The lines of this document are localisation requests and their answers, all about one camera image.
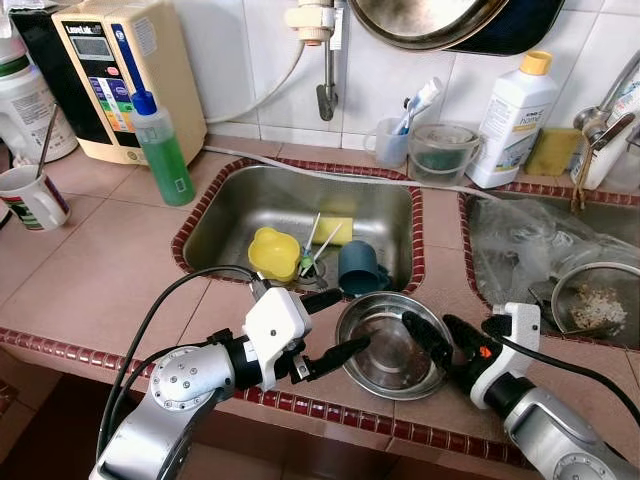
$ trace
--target white wall tile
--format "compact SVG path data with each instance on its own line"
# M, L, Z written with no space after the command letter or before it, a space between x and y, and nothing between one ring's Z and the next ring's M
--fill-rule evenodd
M553 54L551 77L562 88L569 77L596 13L563 10L551 31L535 49ZM493 84L500 75L517 69L523 55L493 57L458 54L442 108L441 120L479 124Z
M205 116L220 117L254 101L242 0L174 0ZM257 123L255 112L234 119Z
M316 147L340 148L341 134L321 130L304 130L302 128L260 126L262 140L285 143L301 143Z
M223 122L209 125L209 133L259 139L260 127L253 123Z
M351 150L364 150L364 139L366 135L361 135L359 133L343 133L342 134L342 148L349 148ZM375 146L375 142L371 140L371 144L368 145L369 148L373 148Z
M597 12L604 0L565 0L563 10L581 10L583 12Z
M291 64L298 48L296 33L284 23L287 8L296 0L244 0L253 74L258 96L272 88ZM260 108L262 125L328 130L320 118L316 86L324 83L324 47L306 47L293 75L269 102ZM333 130L340 131L342 110L335 112Z
M605 0L602 11L622 15L640 15L640 0Z
M246 108L288 68L297 37L283 16L297 0L173 2L207 116ZM362 149L364 134L381 118L401 115L404 98L433 76L445 83L445 95L417 122L442 119L477 126L496 77L516 69L522 58L400 50L371 36L353 15L347 17L345 50L336 62L339 104L334 120L320 119L315 95L316 86L324 83L324 49L307 47L273 99L259 111L211 125L209 131ZM638 48L638 32L640 0L565 1L551 32L537 46L554 54L551 75L562 87L549 126L570 126L580 109L600 102Z
M638 49L640 17L600 14L547 125L569 126L584 108L598 105Z
M349 28L344 132L367 133L382 118L401 116L404 99L413 96L430 78L437 76L445 84L448 81L454 53L391 47L365 31L355 15ZM424 117L435 120L440 102Z

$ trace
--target metal strainer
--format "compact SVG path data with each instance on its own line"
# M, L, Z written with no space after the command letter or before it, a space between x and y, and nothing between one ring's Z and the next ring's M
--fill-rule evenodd
M588 263L558 281L551 311L562 333L599 331L625 344L636 344L639 292L640 269L618 262Z

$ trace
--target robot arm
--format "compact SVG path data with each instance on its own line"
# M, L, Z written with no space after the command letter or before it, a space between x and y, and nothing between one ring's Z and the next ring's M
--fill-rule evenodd
M633 480L640 471L614 453L582 417L524 377L531 359L445 315L461 355L420 317L403 323L432 360L449 371L481 409L493 408L506 434L548 480ZM494 309L483 329L531 350L538 349L540 313L533 305L507 303Z
M368 338L331 348L312 361L301 352L311 331L309 313L336 303L337 290L302 300L284 288L267 288L246 316L245 335L217 332L203 347L178 347L155 365L140 405L122 422L102 452L90 480L175 478L190 445L193 426L234 390L273 388L315 380L369 345Z

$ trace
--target yellow bottle cap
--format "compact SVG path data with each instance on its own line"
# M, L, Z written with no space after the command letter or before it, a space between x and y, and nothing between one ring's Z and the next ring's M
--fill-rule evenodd
M529 75L546 75L551 68L553 55L542 50L527 52L520 65L520 71Z

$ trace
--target toothbrush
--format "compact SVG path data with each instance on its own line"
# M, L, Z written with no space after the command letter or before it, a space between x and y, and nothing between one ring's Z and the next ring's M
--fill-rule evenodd
M318 228L318 222L320 222L320 212L316 216L315 222L313 222L313 227L311 228L311 234L309 235L309 239L307 240L307 244L302 251L302 257L308 257L311 255L311 242L313 241L313 236L316 234L316 229ZM302 264L298 266L298 275L302 274Z
M402 120L396 128L393 130L393 135L406 135L409 133L413 118L419 113L423 112L426 108L438 98L442 92L442 82L438 77L433 77L427 82L422 89L416 95L409 100L407 104L407 113L404 114Z
M318 222L320 221L320 212L318 212L318 216L316 217L316 221L313 222L313 228L311 229L311 235L309 235L309 240L307 240L307 244L304 247L303 255L308 255L311 253L311 242L313 241L313 236L316 234L316 229L318 228Z
M322 252L324 252L324 249L327 248L327 245L329 245L329 242L333 240L333 237L336 236L336 233L338 233L338 230L340 230L341 228L342 228L342 223L339 223L338 226L335 228L335 230L331 232L331 235L329 235L329 238L327 238L327 241L322 244L322 246L320 247L320 250L318 250L316 254L313 256L313 263L316 263L316 260L318 259L318 257L320 257ZM300 276L304 277L311 267L312 265L309 265L307 268L305 268L300 274Z

